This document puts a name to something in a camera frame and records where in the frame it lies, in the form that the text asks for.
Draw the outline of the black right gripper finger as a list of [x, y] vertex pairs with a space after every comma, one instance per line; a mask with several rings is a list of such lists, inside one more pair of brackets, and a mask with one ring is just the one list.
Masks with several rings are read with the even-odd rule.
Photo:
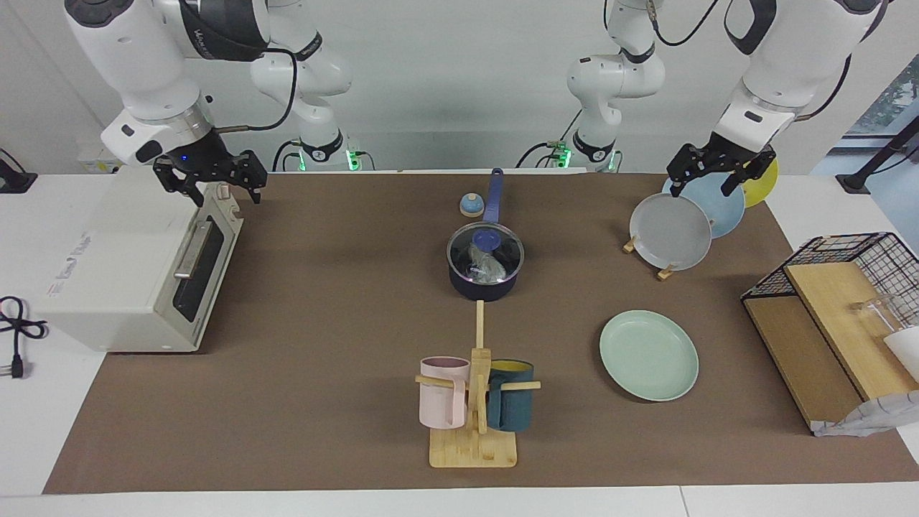
[[261, 190], [267, 183], [267, 171], [251, 150], [237, 156], [237, 186], [246, 190], [255, 204], [261, 203]]
[[197, 180], [194, 177], [184, 177], [180, 179], [174, 172], [171, 161], [154, 161], [152, 170], [160, 181], [161, 186], [167, 192], [178, 192], [181, 195], [191, 199], [198, 207], [204, 206], [205, 200], [203, 194], [197, 189]]

